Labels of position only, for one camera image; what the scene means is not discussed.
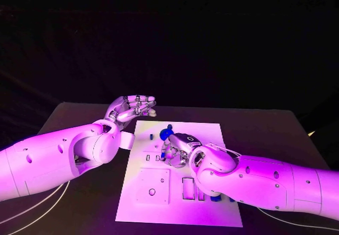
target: black background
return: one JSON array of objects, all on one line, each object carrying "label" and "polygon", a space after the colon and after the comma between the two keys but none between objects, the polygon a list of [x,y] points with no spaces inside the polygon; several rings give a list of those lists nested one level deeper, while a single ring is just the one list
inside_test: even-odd
[{"label": "black background", "polygon": [[[37,133],[60,102],[129,94],[291,110],[307,132],[323,130],[337,120],[337,13],[324,0],[2,3],[1,147]],[[336,134],[318,133],[334,167]]]}]

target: white board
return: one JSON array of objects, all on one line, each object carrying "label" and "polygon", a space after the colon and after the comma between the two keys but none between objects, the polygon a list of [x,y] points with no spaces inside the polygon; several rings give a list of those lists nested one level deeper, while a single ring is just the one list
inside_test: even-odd
[{"label": "white board", "polygon": [[157,161],[168,124],[174,133],[225,147],[217,123],[137,121],[115,221],[242,227],[238,203],[225,195],[212,202],[189,180],[187,165],[177,169]]}]

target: white robotic arm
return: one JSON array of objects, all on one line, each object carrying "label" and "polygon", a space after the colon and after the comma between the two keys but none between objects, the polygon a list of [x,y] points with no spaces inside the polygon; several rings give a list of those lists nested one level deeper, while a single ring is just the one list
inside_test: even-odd
[{"label": "white robotic arm", "polygon": [[339,172],[245,156],[212,143],[201,145],[193,136],[173,133],[168,128],[160,137],[180,153],[167,159],[163,155],[163,162],[176,168],[189,165],[206,195],[222,193],[262,209],[307,212],[339,220]]},{"label": "white robotic arm", "polygon": [[46,191],[109,162],[134,135],[121,130],[137,116],[155,116],[154,97],[121,96],[103,119],[17,142],[0,152],[0,201]]}]

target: rectangular slot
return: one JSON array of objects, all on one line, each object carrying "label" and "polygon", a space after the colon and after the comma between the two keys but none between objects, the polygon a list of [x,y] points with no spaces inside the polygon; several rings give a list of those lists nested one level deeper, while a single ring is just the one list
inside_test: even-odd
[{"label": "rectangular slot", "polygon": [[181,199],[194,200],[194,179],[181,178]]},{"label": "rectangular slot", "polygon": [[203,194],[203,192],[199,190],[199,188],[196,188],[197,189],[197,199],[199,199],[199,201],[204,201],[204,194]]}]

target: table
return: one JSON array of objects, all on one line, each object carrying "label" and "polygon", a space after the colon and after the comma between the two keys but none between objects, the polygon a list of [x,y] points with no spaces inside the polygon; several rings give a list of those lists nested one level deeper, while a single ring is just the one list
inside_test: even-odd
[{"label": "table", "polygon": [[[108,105],[60,103],[38,134],[92,123],[101,119]],[[191,107],[154,107],[157,116],[135,118],[125,128],[134,132],[137,120],[219,123],[225,145],[233,151],[328,169],[311,140],[289,111]],[[334,231],[298,227],[264,215],[258,209],[238,204],[243,228],[115,222],[115,213],[129,151],[119,149],[112,161],[70,181],[66,193],[49,214],[17,234],[337,234]],[[0,203],[0,221],[37,203],[53,191]],[[62,190],[24,215],[0,225],[7,234],[28,224],[49,209]],[[289,222],[339,228],[339,222],[300,212],[268,211]]]}]

